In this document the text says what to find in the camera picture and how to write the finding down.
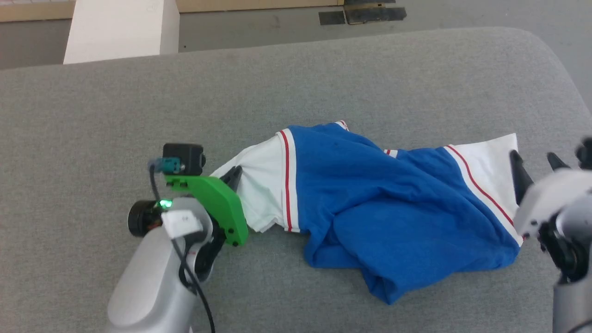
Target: red stripe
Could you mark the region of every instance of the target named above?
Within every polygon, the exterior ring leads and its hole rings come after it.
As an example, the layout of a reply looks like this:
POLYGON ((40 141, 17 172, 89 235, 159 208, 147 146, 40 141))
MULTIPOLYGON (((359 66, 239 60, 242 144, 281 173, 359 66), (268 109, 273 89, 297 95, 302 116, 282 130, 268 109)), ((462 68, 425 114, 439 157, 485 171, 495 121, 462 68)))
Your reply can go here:
POLYGON ((290 152, 288 147, 288 138, 284 131, 279 131, 284 137, 284 146, 286 150, 286 215, 288 220, 288 231, 292 231, 292 216, 290 215, 290 189, 289 189, 289 176, 290 176, 290 152))
POLYGON ((462 162, 465 164, 466 171, 469 174, 469 178, 473 182, 473 185, 475 185, 475 187, 477 187, 477 190, 479 190, 479 192, 481 192, 481 194, 486 196, 500 210, 500 212, 506 217, 506 219, 510 222, 510 224, 512 226, 514 226, 514 222, 512 222, 512 219, 510 218, 510 216, 508 216, 508 214, 506 214, 506 212, 504 212, 504 210, 501 208, 501 206, 495 200, 493 200, 493 198, 489 194, 487 194, 479 185, 477 185, 477 182, 473 179, 473 175, 471 175, 471 169, 469 169, 469 163, 466 162, 465 158, 462 157, 462 155, 458 151, 456 151, 456 149, 454 149, 451 145, 448 145, 447 147, 450 148, 453 152, 455 152, 458 155, 458 157, 461 158, 462 162))

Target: camera lens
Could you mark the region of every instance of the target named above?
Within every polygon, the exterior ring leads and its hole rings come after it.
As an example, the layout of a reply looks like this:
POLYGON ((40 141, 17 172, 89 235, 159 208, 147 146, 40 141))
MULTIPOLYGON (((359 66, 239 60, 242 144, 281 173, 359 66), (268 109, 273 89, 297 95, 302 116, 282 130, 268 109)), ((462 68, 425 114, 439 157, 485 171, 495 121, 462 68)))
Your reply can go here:
POLYGON ((144 237, 148 231, 160 226, 162 209, 155 200, 140 200, 134 203, 127 215, 127 227, 136 237, 144 237))

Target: white connector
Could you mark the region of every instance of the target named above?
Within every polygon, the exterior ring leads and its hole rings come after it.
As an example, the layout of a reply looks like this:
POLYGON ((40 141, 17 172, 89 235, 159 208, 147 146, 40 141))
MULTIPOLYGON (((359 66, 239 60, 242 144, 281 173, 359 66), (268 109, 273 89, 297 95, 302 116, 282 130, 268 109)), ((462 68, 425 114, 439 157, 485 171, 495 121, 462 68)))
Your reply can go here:
POLYGON ((171 239, 203 231, 204 226, 188 209, 170 210, 160 215, 166 233, 171 239))

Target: jersey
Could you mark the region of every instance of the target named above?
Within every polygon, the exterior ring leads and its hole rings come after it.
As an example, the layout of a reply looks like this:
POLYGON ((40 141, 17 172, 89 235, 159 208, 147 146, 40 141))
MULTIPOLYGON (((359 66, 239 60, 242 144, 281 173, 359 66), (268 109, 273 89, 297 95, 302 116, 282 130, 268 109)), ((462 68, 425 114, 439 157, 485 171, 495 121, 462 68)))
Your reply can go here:
POLYGON ((522 244, 512 226, 509 152, 516 136, 471 145, 381 149, 343 121, 289 126, 245 149, 237 193, 249 226, 310 235, 304 258, 356 268, 388 304, 454 272, 510 265, 522 244))

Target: wooden baseboard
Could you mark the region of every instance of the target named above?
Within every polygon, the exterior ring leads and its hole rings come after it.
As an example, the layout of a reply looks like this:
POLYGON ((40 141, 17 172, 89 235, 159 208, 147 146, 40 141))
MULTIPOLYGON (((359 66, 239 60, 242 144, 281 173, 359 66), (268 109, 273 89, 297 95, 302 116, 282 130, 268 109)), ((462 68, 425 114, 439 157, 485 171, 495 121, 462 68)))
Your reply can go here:
POLYGON ((343 0, 177 0, 179 12, 337 6, 343 0))
MULTIPOLYGON (((179 12, 341 6, 343 0, 176 0, 179 12)), ((35 2, 0 6, 0 22, 72 18, 75 2, 35 2)))
POLYGON ((0 22, 72 18, 75 2, 36 2, 0 6, 0 22))

